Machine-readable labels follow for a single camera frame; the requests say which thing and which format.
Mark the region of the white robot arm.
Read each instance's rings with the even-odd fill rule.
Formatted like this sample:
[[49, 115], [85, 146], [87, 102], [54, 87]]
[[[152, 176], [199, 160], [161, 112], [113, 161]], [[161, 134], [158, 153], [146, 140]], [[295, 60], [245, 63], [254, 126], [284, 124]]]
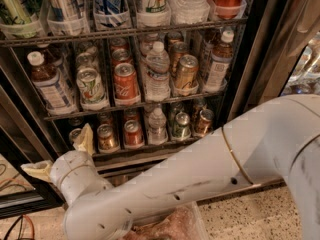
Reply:
[[112, 186], [91, 156], [69, 151], [24, 165], [68, 203], [68, 240], [117, 240], [134, 221], [184, 203], [283, 178], [300, 213], [303, 240], [320, 240], [320, 96], [263, 103], [130, 181]]

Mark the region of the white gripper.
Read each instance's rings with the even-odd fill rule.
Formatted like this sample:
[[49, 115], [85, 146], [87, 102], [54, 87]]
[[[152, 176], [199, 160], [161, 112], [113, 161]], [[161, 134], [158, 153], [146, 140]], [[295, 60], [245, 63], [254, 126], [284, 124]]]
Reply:
[[84, 194], [112, 188], [95, 168], [91, 157], [95, 153], [93, 130], [88, 123], [75, 138], [73, 147], [77, 151], [65, 153], [54, 163], [44, 160], [21, 165], [27, 175], [48, 183], [52, 181], [68, 205]]

